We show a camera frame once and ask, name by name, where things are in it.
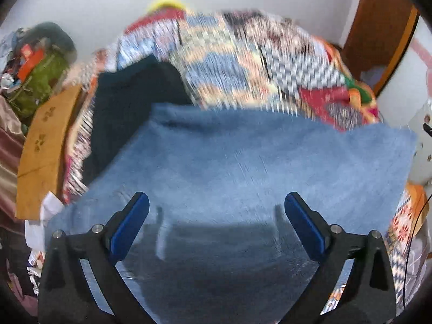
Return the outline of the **green fabric storage basket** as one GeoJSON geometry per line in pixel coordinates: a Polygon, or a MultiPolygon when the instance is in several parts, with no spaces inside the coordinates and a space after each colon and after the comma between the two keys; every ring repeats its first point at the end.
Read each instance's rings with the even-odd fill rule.
{"type": "Polygon", "coordinates": [[[32,117],[37,108],[50,98],[68,66],[60,52],[45,51],[44,59],[32,69],[24,82],[18,79],[18,88],[4,96],[19,119],[32,117]]]}

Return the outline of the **grey neck pillow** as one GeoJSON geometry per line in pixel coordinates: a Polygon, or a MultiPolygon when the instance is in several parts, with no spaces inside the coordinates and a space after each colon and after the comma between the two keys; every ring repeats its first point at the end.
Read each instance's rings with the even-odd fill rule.
{"type": "Polygon", "coordinates": [[[31,28],[25,35],[26,41],[31,45],[45,41],[45,44],[58,50],[71,65],[77,59],[75,43],[58,24],[54,22],[39,23],[31,28]]]}

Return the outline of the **striped red gold curtain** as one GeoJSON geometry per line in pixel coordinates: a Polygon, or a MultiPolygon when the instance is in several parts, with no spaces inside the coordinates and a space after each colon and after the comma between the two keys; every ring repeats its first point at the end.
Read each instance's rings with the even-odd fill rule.
{"type": "Polygon", "coordinates": [[[20,120],[1,97],[1,225],[9,229],[21,223],[15,214],[18,167],[25,139],[20,120]]]}

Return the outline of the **black folded garment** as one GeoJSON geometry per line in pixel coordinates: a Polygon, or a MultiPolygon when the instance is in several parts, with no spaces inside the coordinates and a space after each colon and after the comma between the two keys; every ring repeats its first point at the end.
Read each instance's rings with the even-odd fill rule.
{"type": "Polygon", "coordinates": [[[153,55],[118,72],[103,72],[94,101],[91,152],[83,162],[86,185],[105,170],[149,119],[154,103],[192,103],[177,69],[153,55]]]}

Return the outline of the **orange box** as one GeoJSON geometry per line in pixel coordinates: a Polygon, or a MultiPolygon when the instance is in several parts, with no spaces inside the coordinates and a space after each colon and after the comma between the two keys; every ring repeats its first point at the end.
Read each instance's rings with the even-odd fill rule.
{"type": "Polygon", "coordinates": [[[28,60],[26,60],[18,71],[18,79],[21,82],[28,77],[29,73],[36,67],[45,57],[43,49],[35,51],[28,60]]]}

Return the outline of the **colourful patchwork quilt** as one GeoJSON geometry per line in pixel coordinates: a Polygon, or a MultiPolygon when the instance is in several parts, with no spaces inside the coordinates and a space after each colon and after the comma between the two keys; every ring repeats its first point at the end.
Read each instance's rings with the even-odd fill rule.
{"type": "MultiPolygon", "coordinates": [[[[151,111],[157,104],[260,110],[318,121],[339,132],[382,123],[371,90],[352,78],[335,47],[288,18],[257,10],[158,12],[125,30],[83,69],[83,87],[88,94],[67,144],[64,196],[68,205],[85,195],[93,182],[83,183],[83,162],[91,152],[98,77],[150,55],[177,69],[192,102],[154,103],[151,111]]],[[[389,227],[382,232],[388,249],[404,239],[403,234],[395,233],[394,216],[405,190],[406,185],[389,227]]]]}

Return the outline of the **blue denim jeans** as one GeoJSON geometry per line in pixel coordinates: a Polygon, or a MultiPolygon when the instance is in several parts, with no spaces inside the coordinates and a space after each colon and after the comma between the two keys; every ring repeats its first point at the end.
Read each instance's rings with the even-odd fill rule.
{"type": "Polygon", "coordinates": [[[143,192],[149,216],[117,267],[144,309],[158,323],[274,323],[317,267],[286,195],[347,232],[385,232],[416,142],[383,123],[339,132],[283,113],[157,104],[47,230],[86,232],[143,192]]]}

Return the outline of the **wooden lap desk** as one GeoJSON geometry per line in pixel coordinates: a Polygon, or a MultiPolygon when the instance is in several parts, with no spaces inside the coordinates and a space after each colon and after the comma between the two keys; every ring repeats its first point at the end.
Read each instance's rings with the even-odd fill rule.
{"type": "Polygon", "coordinates": [[[15,216],[38,220],[48,192],[60,196],[65,172],[65,139],[82,90],[69,86],[36,111],[18,168],[15,216]]]}

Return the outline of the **white crumpled sheet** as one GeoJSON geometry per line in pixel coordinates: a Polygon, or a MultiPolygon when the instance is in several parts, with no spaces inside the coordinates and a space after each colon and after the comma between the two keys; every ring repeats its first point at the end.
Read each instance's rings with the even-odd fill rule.
{"type": "Polygon", "coordinates": [[[31,250],[29,265],[33,268],[42,268],[46,253],[45,234],[48,222],[65,209],[65,205],[52,192],[48,192],[41,202],[39,220],[25,221],[25,240],[31,250]]]}

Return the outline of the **yellow foam tube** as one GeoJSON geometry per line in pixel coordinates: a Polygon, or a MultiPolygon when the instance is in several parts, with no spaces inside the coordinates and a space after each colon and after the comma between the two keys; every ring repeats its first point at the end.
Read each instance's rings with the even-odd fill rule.
{"type": "Polygon", "coordinates": [[[186,5],[180,0],[154,0],[147,8],[147,12],[151,13],[165,8],[187,9],[186,5]]]}

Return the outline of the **wooden wardrobe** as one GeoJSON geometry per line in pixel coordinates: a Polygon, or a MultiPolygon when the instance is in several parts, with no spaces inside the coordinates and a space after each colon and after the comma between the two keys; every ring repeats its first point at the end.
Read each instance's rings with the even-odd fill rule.
{"type": "Polygon", "coordinates": [[[419,12],[411,0],[360,0],[342,55],[352,75],[378,67],[371,88],[378,95],[390,80],[414,33],[419,12]]]}

